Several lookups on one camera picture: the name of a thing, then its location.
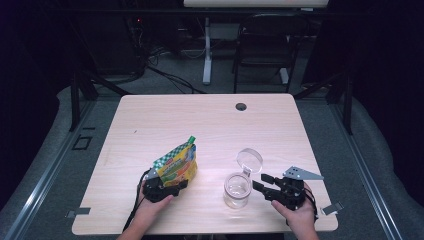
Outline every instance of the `human hand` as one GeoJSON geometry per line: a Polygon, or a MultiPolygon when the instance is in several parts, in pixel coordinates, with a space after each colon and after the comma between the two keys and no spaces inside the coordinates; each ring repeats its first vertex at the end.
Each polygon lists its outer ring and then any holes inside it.
{"type": "Polygon", "coordinates": [[[135,213],[134,219],[130,226],[118,237],[118,239],[137,239],[140,240],[147,229],[154,223],[158,214],[169,205],[174,198],[169,195],[162,201],[152,203],[144,198],[143,187],[145,181],[142,182],[139,195],[139,205],[135,213]]]}
{"type": "MultiPolygon", "coordinates": [[[[310,190],[310,187],[305,183],[305,188],[310,190]]],[[[315,231],[315,214],[314,207],[312,202],[306,198],[303,205],[295,211],[292,211],[280,202],[274,200],[271,202],[271,205],[287,219],[289,227],[296,235],[298,240],[314,240],[318,239],[318,235],[315,231]]]]}

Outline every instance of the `office chair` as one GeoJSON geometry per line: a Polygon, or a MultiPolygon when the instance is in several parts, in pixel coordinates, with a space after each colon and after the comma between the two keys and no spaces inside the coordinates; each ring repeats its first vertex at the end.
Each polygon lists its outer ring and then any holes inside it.
{"type": "Polygon", "coordinates": [[[239,66],[290,69],[285,92],[289,92],[299,43],[309,27],[308,20],[293,14],[256,14],[243,20],[233,62],[234,93],[239,66]]]}

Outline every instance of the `white desk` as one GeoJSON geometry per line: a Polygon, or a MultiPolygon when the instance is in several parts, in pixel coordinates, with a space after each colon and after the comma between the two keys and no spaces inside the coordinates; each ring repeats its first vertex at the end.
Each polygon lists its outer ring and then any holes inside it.
{"type": "MultiPolygon", "coordinates": [[[[328,0],[184,0],[185,7],[193,8],[326,8],[328,0]]],[[[210,22],[205,21],[205,66],[203,84],[211,83],[212,56],[210,49],[210,22]]],[[[280,71],[281,79],[287,81],[287,71],[280,71]]]]}
{"type": "MultiPolygon", "coordinates": [[[[296,104],[288,94],[232,94],[123,97],[81,203],[90,213],[76,216],[73,233],[121,233],[142,173],[190,135],[196,137],[197,175],[148,234],[290,231],[260,192],[252,190],[238,210],[224,203],[223,192],[226,176],[241,172],[235,158],[246,147],[262,155],[262,173],[281,178],[296,165],[320,174],[296,104]],[[247,109],[238,111],[237,103],[247,109]]],[[[260,181],[260,174],[251,177],[260,181]]],[[[318,208],[331,204],[323,181],[307,183],[318,208]]],[[[334,215],[320,216],[316,229],[332,231],[337,224],[334,215]]]]}
{"type": "Polygon", "coordinates": [[[328,0],[184,0],[185,7],[325,8],[328,0]]]}

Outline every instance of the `glass cup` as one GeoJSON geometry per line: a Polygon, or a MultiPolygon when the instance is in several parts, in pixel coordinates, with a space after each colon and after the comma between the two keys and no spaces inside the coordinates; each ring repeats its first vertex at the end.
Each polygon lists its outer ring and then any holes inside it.
{"type": "Polygon", "coordinates": [[[231,208],[246,206],[252,191],[250,174],[258,173],[262,170],[263,160],[257,151],[245,148],[238,153],[237,162],[243,172],[230,174],[224,183],[224,202],[231,208]]]}

